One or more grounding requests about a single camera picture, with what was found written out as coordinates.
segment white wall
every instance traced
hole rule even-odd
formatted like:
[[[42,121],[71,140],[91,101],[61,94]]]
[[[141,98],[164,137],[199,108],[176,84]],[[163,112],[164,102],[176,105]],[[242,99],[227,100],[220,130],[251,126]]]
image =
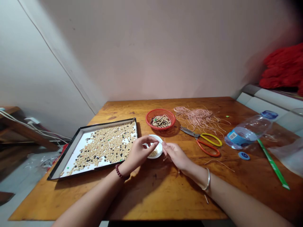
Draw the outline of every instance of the white wall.
[[[284,0],[22,2],[60,46],[66,66],[75,67],[72,56],[91,91],[102,92],[98,107],[106,100],[235,97],[259,80],[270,52],[302,38]]]
[[[1,1],[0,104],[68,136],[107,100],[235,96],[302,38],[283,0],[20,2],[66,72],[18,1]]]
[[[0,1],[0,106],[73,136],[94,116],[17,1]]]

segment red beaded bracelet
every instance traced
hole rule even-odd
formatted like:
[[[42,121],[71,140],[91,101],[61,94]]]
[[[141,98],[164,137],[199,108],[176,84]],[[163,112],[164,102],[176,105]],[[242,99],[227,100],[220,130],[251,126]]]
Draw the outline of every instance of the red beaded bracelet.
[[[117,171],[118,176],[123,180],[128,180],[130,178],[130,175],[128,175],[127,177],[122,176],[122,174],[119,172],[119,169],[118,169],[119,165],[120,164],[115,165],[115,169]]]

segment orange scissor handle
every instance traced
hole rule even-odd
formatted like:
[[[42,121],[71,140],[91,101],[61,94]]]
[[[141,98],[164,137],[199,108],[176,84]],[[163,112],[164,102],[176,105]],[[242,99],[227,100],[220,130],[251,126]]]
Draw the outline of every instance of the orange scissor handle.
[[[211,146],[211,145],[208,145],[207,143],[204,143],[203,141],[198,140],[197,138],[196,138],[196,142],[197,142],[197,144],[199,145],[199,147],[201,148],[201,150],[204,151],[204,153],[208,154],[209,156],[212,156],[212,157],[215,157],[215,158],[220,156],[220,151],[218,151],[217,148],[215,148],[215,147],[213,147],[213,146]],[[205,150],[205,149],[200,145],[200,143],[201,143],[201,144],[204,144],[205,146],[208,146],[209,148],[211,148],[211,149],[213,149],[214,151],[216,151],[216,154],[209,153],[207,150]]]

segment red fabric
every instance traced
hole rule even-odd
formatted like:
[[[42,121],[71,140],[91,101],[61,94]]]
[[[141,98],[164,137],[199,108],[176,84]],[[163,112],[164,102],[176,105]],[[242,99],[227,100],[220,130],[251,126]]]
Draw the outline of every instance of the red fabric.
[[[267,70],[262,74],[261,87],[298,87],[298,94],[303,96],[303,43],[275,50],[264,63]]]
[[[67,146],[68,146],[68,144],[63,145],[61,155],[63,154],[63,152],[65,151],[65,149],[67,148]],[[55,164],[55,162],[61,157],[61,155],[60,155],[58,158],[56,158],[56,160],[53,161],[53,164],[52,164],[52,165]]]

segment blue bottle cap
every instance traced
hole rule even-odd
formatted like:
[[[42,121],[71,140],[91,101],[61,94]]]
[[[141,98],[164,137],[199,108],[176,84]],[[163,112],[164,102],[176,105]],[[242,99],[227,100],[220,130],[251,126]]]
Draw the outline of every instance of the blue bottle cap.
[[[266,111],[263,111],[261,113],[262,116],[268,118],[268,119],[276,119],[278,114],[276,112],[273,112],[273,111],[270,111],[270,110],[266,110]]]
[[[244,160],[250,160],[250,157],[248,156],[248,154],[244,153],[243,151],[239,152],[238,155],[240,156],[240,158],[242,158]]]

